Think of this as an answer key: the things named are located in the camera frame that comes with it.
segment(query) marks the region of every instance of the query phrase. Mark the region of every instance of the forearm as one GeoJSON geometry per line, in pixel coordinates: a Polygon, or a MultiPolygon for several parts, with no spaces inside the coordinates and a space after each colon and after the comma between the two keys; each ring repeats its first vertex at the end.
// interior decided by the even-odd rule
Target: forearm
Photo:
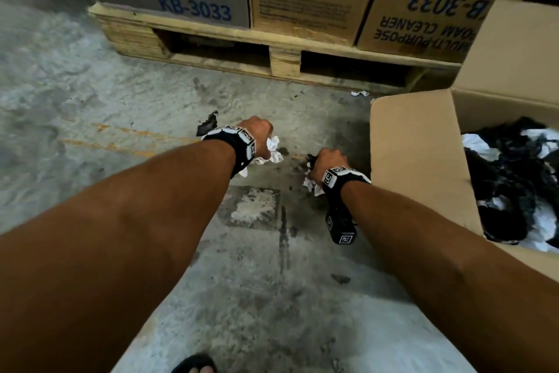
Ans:
{"type": "Polygon", "coordinates": [[[234,162],[220,141],[178,148],[1,235],[4,367],[109,371],[190,263],[234,162]]]}
{"type": "Polygon", "coordinates": [[[416,304],[478,371],[555,371],[559,285],[402,195],[350,182],[342,199],[416,304]]]}

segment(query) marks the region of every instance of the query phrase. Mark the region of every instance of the hand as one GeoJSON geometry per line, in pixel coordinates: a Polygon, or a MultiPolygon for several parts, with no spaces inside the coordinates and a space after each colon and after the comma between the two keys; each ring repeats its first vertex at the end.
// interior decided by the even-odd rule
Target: hand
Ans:
{"type": "Polygon", "coordinates": [[[267,144],[268,138],[272,136],[272,132],[274,131],[272,123],[253,115],[250,119],[243,120],[237,126],[244,127],[252,136],[254,136],[254,140],[256,141],[255,157],[269,159],[272,156],[268,150],[267,144]]]}
{"type": "Polygon", "coordinates": [[[322,185],[322,178],[326,170],[339,166],[349,168],[348,158],[343,156],[340,150],[323,148],[318,152],[318,158],[314,168],[309,173],[309,177],[317,184],[322,185]]]}

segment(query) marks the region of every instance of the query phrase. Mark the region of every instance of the concrete floor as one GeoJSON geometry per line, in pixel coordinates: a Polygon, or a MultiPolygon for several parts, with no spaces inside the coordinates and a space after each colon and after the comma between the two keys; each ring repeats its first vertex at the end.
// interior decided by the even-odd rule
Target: concrete floor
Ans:
{"type": "Polygon", "coordinates": [[[168,372],[197,351],[229,373],[473,371],[363,238],[332,244],[324,199],[301,186],[305,154],[324,146],[367,171],[370,97],[121,57],[87,16],[92,2],[0,0],[2,231],[192,142],[216,109],[219,124],[269,119],[289,151],[231,182],[115,372],[168,372]]]}

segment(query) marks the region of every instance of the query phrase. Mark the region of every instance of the open cardboard box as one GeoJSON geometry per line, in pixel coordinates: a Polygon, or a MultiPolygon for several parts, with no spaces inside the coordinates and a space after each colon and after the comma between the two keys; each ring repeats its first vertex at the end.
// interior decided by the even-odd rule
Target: open cardboard box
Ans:
{"type": "MultiPolygon", "coordinates": [[[[373,183],[483,236],[461,133],[523,115],[559,129],[559,8],[497,0],[451,88],[374,101],[373,183]]],[[[559,256],[496,245],[559,281],[559,256]]]]}

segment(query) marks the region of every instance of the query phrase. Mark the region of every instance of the wooden pallet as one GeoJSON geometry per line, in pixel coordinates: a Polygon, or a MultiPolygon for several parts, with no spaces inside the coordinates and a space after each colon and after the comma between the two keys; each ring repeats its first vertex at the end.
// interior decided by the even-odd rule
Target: wooden pallet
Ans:
{"type": "Polygon", "coordinates": [[[395,94],[446,86],[460,67],[458,63],[126,11],[99,2],[89,12],[122,55],[309,85],[395,94]],[[426,85],[431,77],[436,79],[434,85],[426,85]]]}

